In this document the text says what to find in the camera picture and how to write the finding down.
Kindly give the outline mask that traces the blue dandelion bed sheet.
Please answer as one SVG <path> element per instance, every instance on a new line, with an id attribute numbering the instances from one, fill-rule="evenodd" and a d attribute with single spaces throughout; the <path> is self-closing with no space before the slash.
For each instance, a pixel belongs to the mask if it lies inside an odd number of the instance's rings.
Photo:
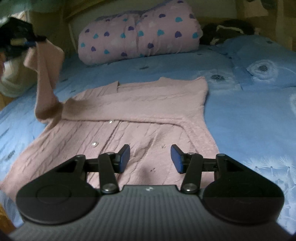
<path id="1" fill-rule="evenodd" d="M 295 88 L 243 90 L 231 61 L 206 47 L 197 52 L 130 59 L 97 66 L 66 60 L 55 93 L 65 101 L 84 90 L 205 77 L 206 126 L 220 152 L 276 183 L 285 195 L 278 223 L 295 232 Z"/>

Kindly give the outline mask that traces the pink knit cardigan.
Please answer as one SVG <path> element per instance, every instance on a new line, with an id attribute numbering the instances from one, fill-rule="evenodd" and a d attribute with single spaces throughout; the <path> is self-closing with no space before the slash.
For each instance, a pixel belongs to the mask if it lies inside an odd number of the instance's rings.
<path id="1" fill-rule="evenodd" d="M 170 158 L 172 144 L 205 158 L 218 153 L 204 121 L 205 78 L 114 82 L 59 102 L 53 89 L 63 60 L 63 51 L 51 42 L 30 48 L 25 57 L 24 65 L 38 75 L 35 116 L 46 128 L 1 182 L 11 199 L 24 185 L 77 154 L 96 158 L 128 144 L 129 164 L 117 178 L 123 186 L 180 185 Z"/>

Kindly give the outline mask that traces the pink heart-print rolled quilt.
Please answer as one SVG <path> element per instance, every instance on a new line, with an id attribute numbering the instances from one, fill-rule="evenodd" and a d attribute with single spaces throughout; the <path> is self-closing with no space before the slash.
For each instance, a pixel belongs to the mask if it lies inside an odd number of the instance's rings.
<path id="1" fill-rule="evenodd" d="M 78 56 L 86 65 L 191 52 L 203 32 L 186 1 L 166 1 L 142 15 L 119 14 L 89 23 L 79 34 Z"/>

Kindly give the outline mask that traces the blue dandelion pillow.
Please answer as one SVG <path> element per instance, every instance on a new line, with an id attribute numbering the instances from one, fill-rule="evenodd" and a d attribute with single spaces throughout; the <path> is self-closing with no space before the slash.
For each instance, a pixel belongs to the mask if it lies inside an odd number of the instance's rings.
<path id="1" fill-rule="evenodd" d="M 231 60 L 243 90 L 295 87 L 295 52 L 269 38 L 244 35 L 210 49 Z"/>

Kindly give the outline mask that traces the white sheer curtain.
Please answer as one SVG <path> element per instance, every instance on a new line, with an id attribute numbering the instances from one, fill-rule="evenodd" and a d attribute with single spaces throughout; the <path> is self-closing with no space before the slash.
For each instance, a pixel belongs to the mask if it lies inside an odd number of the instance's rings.
<path id="1" fill-rule="evenodd" d="M 27 52 L 15 59 L 7 61 L 1 77 L 1 93 L 4 96 L 16 98 L 22 96 L 37 83 L 37 73 L 24 66 Z"/>

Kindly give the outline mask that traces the black white-trimmed garment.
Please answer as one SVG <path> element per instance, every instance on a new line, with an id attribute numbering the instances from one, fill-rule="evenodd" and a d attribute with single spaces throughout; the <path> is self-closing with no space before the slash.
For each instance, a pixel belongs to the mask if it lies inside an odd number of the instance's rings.
<path id="1" fill-rule="evenodd" d="M 201 45 L 218 45 L 226 40 L 243 35 L 254 35 L 255 27 L 246 21 L 239 19 L 225 20 L 219 24 L 209 23 L 202 29 Z"/>

